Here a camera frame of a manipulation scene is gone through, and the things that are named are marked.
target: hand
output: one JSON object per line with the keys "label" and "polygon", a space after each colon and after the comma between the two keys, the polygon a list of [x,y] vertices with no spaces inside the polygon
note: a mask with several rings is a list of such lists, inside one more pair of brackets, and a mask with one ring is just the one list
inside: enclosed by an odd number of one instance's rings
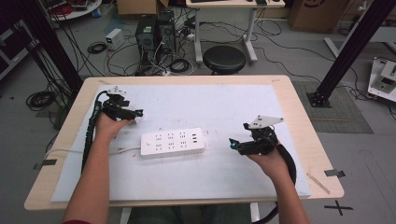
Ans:
{"label": "hand", "polygon": [[255,161],[273,181],[278,177],[290,176],[288,165],[276,148],[265,156],[248,155],[248,157]]}
{"label": "hand", "polygon": [[128,119],[115,121],[109,118],[105,113],[101,113],[98,120],[96,121],[95,139],[98,138],[110,142],[117,136],[121,128],[130,124],[131,122],[132,120]]}

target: white power strip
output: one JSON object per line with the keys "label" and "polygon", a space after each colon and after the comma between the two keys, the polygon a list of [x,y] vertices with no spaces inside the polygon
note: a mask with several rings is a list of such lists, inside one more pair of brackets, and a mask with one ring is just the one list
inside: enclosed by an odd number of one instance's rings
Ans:
{"label": "white power strip", "polygon": [[202,129],[144,133],[140,153],[143,159],[178,156],[204,151]]}

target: black tape mark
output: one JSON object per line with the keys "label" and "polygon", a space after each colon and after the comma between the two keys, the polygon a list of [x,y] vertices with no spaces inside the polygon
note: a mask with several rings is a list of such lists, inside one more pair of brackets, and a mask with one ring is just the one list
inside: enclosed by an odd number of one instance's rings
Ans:
{"label": "black tape mark", "polygon": [[336,175],[338,178],[346,176],[344,171],[337,171],[336,169],[324,171],[324,173],[326,174],[326,176],[334,176],[334,175]]}
{"label": "black tape mark", "polygon": [[340,212],[340,216],[343,216],[343,211],[341,209],[353,210],[353,208],[351,207],[340,206],[337,200],[335,200],[335,204],[337,206],[324,205],[324,208],[338,209],[338,212]]}
{"label": "black tape mark", "polygon": [[35,166],[33,167],[34,170],[41,170],[41,167],[45,166],[45,165],[55,165],[56,164],[56,160],[44,160],[41,162],[41,164],[35,164]]}

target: white desk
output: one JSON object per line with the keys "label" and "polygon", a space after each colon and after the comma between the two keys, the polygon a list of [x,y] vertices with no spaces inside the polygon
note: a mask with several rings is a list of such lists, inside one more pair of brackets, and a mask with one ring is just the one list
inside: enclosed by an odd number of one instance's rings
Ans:
{"label": "white desk", "polygon": [[[294,143],[306,176],[311,196],[308,199],[340,198],[344,190],[336,176],[326,176],[324,171],[332,170],[332,165],[318,140],[312,124],[306,115],[297,93],[286,76],[200,76],[200,77],[96,77],[85,80],[76,101],[70,110],[53,148],[71,148],[79,127],[87,113],[92,99],[100,85],[271,85],[287,120],[290,137]],[[43,166],[30,191],[25,208],[28,210],[65,209],[67,203],[54,203],[51,196],[58,183],[64,166],[65,152],[51,153],[48,159],[57,160],[55,165]],[[202,203],[247,203],[272,201],[272,199],[232,199],[232,200],[171,200],[171,201],[115,201],[111,206],[150,206]]]}
{"label": "white desk", "polygon": [[203,62],[202,50],[201,50],[201,42],[200,42],[200,21],[206,21],[206,18],[201,19],[200,9],[214,8],[211,11],[212,14],[219,14],[220,9],[226,8],[228,9],[228,13],[226,15],[221,14],[223,18],[232,18],[235,20],[235,15],[237,12],[236,9],[247,9],[249,10],[249,15],[246,17],[249,22],[247,28],[247,34],[244,35],[244,44],[247,48],[248,58],[247,61],[249,63],[257,62],[257,56],[254,52],[254,48],[251,45],[250,38],[251,33],[253,32],[253,25],[256,19],[256,13],[258,8],[263,7],[284,7],[285,3],[283,1],[274,2],[271,0],[267,0],[267,6],[258,6],[255,1],[249,2],[247,0],[229,0],[229,1],[218,1],[218,2],[203,2],[203,3],[192,3],[191,0],[187,0],[186,4],[188,7],[195,8],[195,39],[194,39],[194,48],[195,48],[195,60],[197,63]]}

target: stool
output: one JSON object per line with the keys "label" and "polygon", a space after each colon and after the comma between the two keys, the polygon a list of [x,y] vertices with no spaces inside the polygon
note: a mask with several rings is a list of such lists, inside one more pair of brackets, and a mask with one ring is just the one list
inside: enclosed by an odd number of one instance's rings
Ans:
{"label": "stool", "polygon": [[204,53],[204,64],[212,75],[232,75],[244,68],[246,63],[245,54],[230,46],[215,46]]}

